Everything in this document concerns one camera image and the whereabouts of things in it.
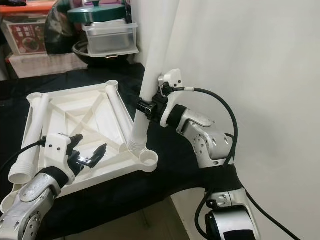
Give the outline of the dark glass pan lid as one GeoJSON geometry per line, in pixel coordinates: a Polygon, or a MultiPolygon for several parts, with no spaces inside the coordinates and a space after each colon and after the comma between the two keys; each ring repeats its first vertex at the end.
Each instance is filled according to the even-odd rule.
{"type": "Polygon", "coordinates": [[[45,49],[48,55],[71,54],[79,41],[76,26],[67,18],[67,13],[75,9],[75,0],[56,0],[46,16],[45,49]]]}

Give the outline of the black wok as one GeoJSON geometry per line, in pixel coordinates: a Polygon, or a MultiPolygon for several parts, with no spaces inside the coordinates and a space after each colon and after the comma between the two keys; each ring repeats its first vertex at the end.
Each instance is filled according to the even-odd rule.
{"type": "Polygon", "coordinates": [[[89,43],[87,41],[77,42],[71,50],[83,63],[87,64],[89,68],[114,69],[116,67],[128,66],[130,64],[130,58],[134,56],[134,54],[126,54],[91,57],[89,56],[89,43]]]}

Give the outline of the white plastic table top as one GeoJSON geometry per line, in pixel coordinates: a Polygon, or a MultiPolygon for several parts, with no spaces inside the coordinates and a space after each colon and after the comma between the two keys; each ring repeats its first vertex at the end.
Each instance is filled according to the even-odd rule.
{"type": "MultiPolygon", "coordinates": [[[[27,96],[29,114],[26,119],[22,148],[26,126],[31,118],[31,103],[40,94],[43,93],[32,93],[27,96]]],[[[106,83],[44,94],[49,94],[50,101],[43,119],[41,135],[62,133],[70,137],[82,134],[84,138],[78,144],[77,151],[84,158],[91,158],[94,151],[105,143],[100,137],[113,141],[113,144],[107,147],[101,162],[96,167],[83,169],[75,182],[66,186],[57,198],[138,171],[151,173],[157,168],[159,161],[157,153],[146,149],[139,155],[135,155],[124,142],[114,108],[106,94],[106,83]]],[[[34,148],[36,176],[46,166],[41,147],[35,146],[34,148]]],[[[21,188],[22,184],[13,183],[13,189],[9,195],[13,197],[21,188]]],[[[1,203],[0,210],[3,212],[12,204],[13,199],[7,199],[6,196],[1,203]]]]}

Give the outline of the black tablecloth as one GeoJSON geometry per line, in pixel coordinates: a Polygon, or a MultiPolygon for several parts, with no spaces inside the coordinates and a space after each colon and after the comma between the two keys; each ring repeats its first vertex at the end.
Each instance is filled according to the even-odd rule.
{"type": "MultiPolygon", "coordinates": [[[[0,162],[22,147],[30,109],[26,96],[119,82],[126,108],[140,92],[144,75],[140,63],[93,67],[0,83],[0,162]]],[[[156,204],[173,194],[201,188],[201,170],[190,142],[175,130],[151,124],[147,147],[158,154],[157,169],[137,171],[58,198],[39,228],[37,240],[54,240],[82,233],[156,204]]]]}

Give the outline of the small black pouch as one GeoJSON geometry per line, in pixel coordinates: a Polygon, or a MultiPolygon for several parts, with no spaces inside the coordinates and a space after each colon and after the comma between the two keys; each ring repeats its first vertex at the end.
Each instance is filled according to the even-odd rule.
{"type": "Polygon", "coordinates": [[[28,0],[0,0],[1,6],[7,7],[25,7],[28,0]]]}

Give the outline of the pink fleece cover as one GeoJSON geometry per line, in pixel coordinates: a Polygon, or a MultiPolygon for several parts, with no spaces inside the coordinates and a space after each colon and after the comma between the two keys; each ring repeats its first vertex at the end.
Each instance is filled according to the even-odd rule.
{"type": "Polygon", "coordinates": [[[19,79],[62,74],[88,68],[88,65],[75,54],[10,54],[6,62],[13,68],[19,79]]]}

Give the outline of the green pot lid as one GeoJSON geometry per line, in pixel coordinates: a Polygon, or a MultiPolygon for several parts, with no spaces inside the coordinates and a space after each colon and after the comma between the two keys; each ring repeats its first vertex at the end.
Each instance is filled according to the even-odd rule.
{"type": "Polygon", "coordinates": [[[122,4],[100,4],[92,1],[91,6],[76,7],[67,11],[67,19],[72,23],[91,24],[125,19],[126,7],[122,4]]]}

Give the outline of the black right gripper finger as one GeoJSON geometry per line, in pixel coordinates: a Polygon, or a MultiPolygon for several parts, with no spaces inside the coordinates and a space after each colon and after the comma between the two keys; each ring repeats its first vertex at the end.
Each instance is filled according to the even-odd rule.
{"type": "Polygon", "coordinates": [[[142,98],[138,98],[137,103],[135,103],[135,109],[144,114],[146,117],[153,117],[154,115],[154,103],[146,102],[142,98]]]}

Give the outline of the orange-lid box with red poster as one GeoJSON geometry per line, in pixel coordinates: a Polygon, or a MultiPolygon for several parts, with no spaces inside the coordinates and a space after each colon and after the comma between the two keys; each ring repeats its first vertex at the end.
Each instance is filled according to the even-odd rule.
{"type": "Polygon", "coordinates": [[[45,22],[55,0],[27,0],[27,6],[0,5],[0,29],[14,55],[46,52],[45,22]]]}

